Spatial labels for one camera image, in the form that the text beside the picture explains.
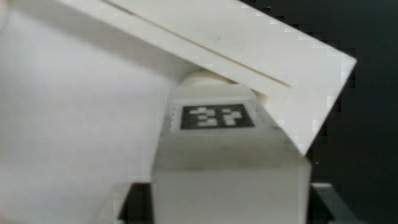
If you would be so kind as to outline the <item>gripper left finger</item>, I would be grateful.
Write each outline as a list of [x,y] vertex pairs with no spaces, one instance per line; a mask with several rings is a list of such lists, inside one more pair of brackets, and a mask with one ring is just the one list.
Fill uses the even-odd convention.
[[110,190],[96,224],[155,224],[151,184],[117,184]]

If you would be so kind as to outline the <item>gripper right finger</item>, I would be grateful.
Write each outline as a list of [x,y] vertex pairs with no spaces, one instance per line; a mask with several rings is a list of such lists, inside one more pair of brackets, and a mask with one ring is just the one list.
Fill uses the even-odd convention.
[[368,224],[357,218],[331,183],[311,184],[308,224]]

